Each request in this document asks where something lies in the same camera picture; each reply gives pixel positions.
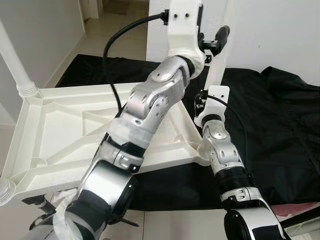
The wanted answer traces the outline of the pink cushion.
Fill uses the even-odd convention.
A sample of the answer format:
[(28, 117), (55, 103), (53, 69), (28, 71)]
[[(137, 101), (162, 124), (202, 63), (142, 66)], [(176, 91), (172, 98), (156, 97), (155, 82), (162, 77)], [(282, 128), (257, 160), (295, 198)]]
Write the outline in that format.
[(307, 202), (307, 203), (288, 203), (282, 205), (271, 205), (275, 215), (278, 217), (288, 217), (289, 215), (295, 216), (302, 214), (306, 211), (313, 210), (320, 205), (320, 202)]

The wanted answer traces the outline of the black stand leg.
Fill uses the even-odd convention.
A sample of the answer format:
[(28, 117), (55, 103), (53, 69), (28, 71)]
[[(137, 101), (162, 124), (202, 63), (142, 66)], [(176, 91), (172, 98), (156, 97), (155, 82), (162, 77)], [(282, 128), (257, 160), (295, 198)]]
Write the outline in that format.
[(34, 205), (39, 210), (42, 210), (45, 214), (48, 214), (51, 212), (51, 210), (54, 210), (54, 206), (50, 204), (48, 199), (44, 195), (37, 195), (37, 196), (32, 196), (29, 198), (25, 198), (22, 200), (23, 203), (27, 205)]

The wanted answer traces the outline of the white plastic table top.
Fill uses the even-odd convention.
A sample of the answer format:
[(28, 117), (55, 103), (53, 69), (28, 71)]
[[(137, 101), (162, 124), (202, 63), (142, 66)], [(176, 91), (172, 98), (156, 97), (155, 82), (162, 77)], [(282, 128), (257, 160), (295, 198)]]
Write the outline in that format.
[[(77, 187), (118, 112), (108, 85), (53, 87), (39, 93), (23, 101), (0, 175), (16, 188), (1, 207)], [(151, 139), (140, 172), (187, 163), (208, 166), (197, 150), (201, 140), (183, 103), (176, 103)]]

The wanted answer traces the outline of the black pole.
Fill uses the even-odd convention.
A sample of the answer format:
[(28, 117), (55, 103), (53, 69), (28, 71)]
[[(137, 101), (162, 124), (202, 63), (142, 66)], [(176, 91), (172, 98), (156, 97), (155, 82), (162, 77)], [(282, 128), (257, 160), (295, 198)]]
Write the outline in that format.
[(302, 224), (311, 220), (315, 220), (318, 217), (320, 217), (320, 206), (307, 210), (301, 214), (295, 215), (288, 219), (284, 219), (281, 222), (279, 222), (279, 224), (281, 224), (282, 228), (285, 229), (288, 227), (297, 226), (299, 224)]

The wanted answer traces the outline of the black cloth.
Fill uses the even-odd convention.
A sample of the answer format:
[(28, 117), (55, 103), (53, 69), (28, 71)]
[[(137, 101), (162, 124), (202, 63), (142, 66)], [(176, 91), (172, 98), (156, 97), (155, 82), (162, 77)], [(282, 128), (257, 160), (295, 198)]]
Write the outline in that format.
[[(227, 68), (230, 88), (226, 129), (247, 157), (250, 174), (272, 205), (320, 199), (320, 89), (288, 71)], [(219, 210), (221, 199), (209, 166), (197, 163), (137, 175), (130, 204), (138, 211)]]

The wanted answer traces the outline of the white door frame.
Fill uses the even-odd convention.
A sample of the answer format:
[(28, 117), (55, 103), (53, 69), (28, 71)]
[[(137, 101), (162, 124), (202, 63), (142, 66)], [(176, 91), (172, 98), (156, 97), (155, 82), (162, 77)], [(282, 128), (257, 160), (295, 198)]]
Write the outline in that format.
[(83, 20), (99, 19), (103, 13), (103, 0), (78, 0)]

